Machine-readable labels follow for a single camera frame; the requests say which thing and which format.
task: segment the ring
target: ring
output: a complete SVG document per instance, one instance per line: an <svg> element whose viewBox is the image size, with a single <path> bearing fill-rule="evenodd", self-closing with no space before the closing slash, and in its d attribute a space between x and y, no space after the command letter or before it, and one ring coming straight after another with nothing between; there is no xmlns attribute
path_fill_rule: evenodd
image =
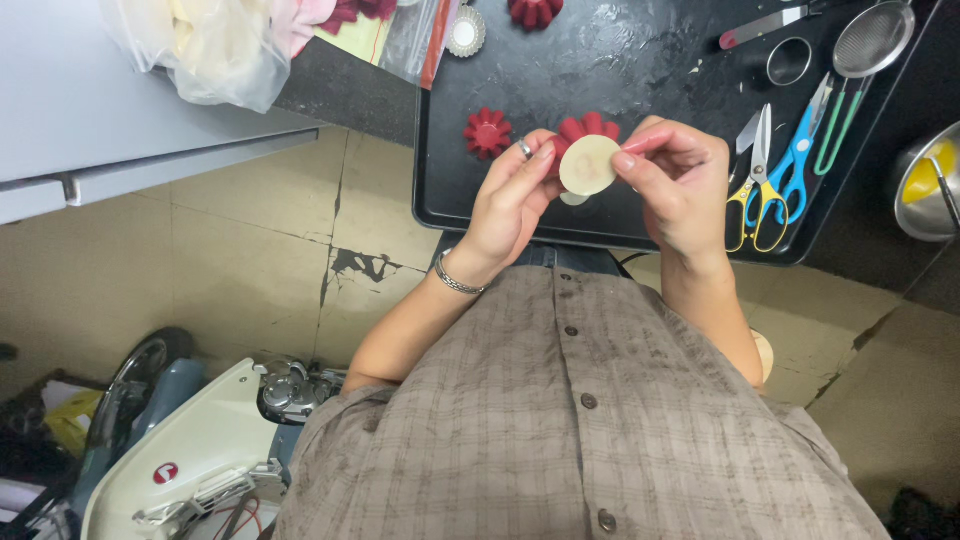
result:
<svg viewBox="0 0 960 540"><path fill-rule="evenodd" d="M530 147L527 146L526 141L524 141L523 139L521 139L521 140L517 141L516 144L520 147L520 150L523 151L523 155L527 157L527 160L528 160L528 161L533 159L533 157L534 157L534 151L533 151L533 150L530 150Z"/></svg>

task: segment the brown shirt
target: brown shirt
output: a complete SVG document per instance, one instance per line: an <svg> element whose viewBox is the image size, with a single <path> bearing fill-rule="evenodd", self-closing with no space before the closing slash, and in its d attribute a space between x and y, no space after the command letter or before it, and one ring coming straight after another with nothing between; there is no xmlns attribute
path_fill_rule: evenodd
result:
<svg viewBox="0 0 960 540"><path fill-rule="evenodd" d="M310 418L276 537L887 538L797 407L656 291L510 268L400 388Z"/></svg>

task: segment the scissors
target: scissors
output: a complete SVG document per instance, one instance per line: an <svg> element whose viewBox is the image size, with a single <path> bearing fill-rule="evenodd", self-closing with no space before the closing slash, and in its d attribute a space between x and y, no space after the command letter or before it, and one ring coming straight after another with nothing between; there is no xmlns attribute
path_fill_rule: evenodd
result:
<svg viewBox="0 0 960 540"><path fill-rule="evenodd" d="M833 92L833 76L828 73L820 86L817 87L810 104L806 106L804 117L800 119L800 125L790 140L790 147L787 148L786 154L770 172L770 185L784 200L797 202L797 205L795 207L791 206L792 209L789 210L788 225L792 225L800 219L801 214L804 213L804 208L806 208L806 183L804 181L806 158L810 155L810 149L813 148L813 137L816 136L817 130L820 128L820 121L824 119L824 113L827 112L827 102L830 99L831 92ZM790 168L790 165L793 165L793 176L781 188L780 182L782 182L783 175ZM756 192L753 192L747 199L747 209L753 207L755 200ZM769 210L772 204L774 203L765 204L764 211ZM756 225L755 221L749 217L746 222L748 227ZM779 208L777 208L777 223L783 223L783 210Z"/></svg>
<svg viewBox="0 0 960 540"><path fill-rule="evenodd" d="M767 253L773 251L776 248L780 241L783 240L783 235L786 234L787 224L783 223L783 227L780 229L780 235L777 236L777 240L773 242L768 247L760 247L757 245L757 239L760 237L760 226L764 223L763 218L766 217L767 204L774 201L780 202L783 207L783 215L786 220L789 220L790 212L786 207L786 201L783 200L783 197L780 197L780 194L770 185L770 181L767 178L767 158L770 157L770 137L773 134L772 123L772 108L770 104L763 106L763 111L760 113L759 125L756 126L756 136L754 138L754 154L750 161L750 175L747 177L747 180L743 185L736 190L733 196L730 199L727 199L727 205L734 203L735 205L740 205L742 207L742 215L739 219L736 219L736 222L740 225L740 232L737 236L737 244L733 248L727 248L728 253L735 252L743 247L744 242L746 242L748 237L754 239L754 248L761 252ZM756 227L752 234L747 234L747 200L752 193L755 193L755 186L759 186L760 191L760 203L761 210L760 215L756 219Z"/></svg>

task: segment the mesh strainer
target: mesh strainer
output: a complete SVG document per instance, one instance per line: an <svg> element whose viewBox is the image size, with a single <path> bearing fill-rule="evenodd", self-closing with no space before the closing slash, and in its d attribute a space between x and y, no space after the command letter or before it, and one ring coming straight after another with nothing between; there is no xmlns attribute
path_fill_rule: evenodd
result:
<svg viewBox="0 0 960 540"><path fill-rule="evenodd" d="M874 75L893 63L906 49L916 25L917 17L909 5L899 1L882 2L858 15L837 39L837 44L833 48L833 69L836 69L845 80L840 95L837 96L837 103L833 106L827 134L823 144L820 145L820 155L813 168L813 172L818 176L827 174L833 167L840 145L843 144L847 129L853 122L863 95L862 86L853 96L840 136L833 145L829 161L824 165L833 127L837 116L840 115L844 97L847 95L847 82L850 79L863 79Z"/></svg>
<svg viewBox="0 0 960 540"><path fill-rule="evenodd" d="M833 68L862 79L893 63L913 36L917 18L902 2L883 2L861 13L837 39Z"/></svg>

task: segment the yellow scissors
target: yellow scissors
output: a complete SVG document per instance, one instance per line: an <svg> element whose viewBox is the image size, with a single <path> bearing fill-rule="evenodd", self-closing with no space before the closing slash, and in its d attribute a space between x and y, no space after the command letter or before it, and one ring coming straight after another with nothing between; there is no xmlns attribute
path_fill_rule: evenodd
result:
<svg viewBox="0 0 960 540"><path fill-rule="evenodd" d="M747 177L747 181L736 190L733 196L727 199L727 205L735 203L736 205L740 205L741 208L740 216L735 219L736 223L740 226L740 233L737 235L736 240L737 244L733 248L727 248L727 253L732 253L742 248L748 237L754 239L754 249L761 253L767 253L773 251L773 249L780 244L780 241L783 240L783 235L786 234L786 228L790 218L786 201L780 197L780 194L770 185L767 179L767 159L770 157L770 137L773 135L772 123L773 113L768 103L763 106L763 111L760 113L760 120L756 126L754 154L750 162L750 176ZM747 234L747 201L750 199L750 193L755 186L760 187L760 215L756 218L756 227L753 233ZM767 210L776 209L777 203L783 208L783 221L780 234L777 236L776 241L770 246L760 247L756 242L760 237L760 226L763 224L763 218L766 215L775 213Z"/></svg>

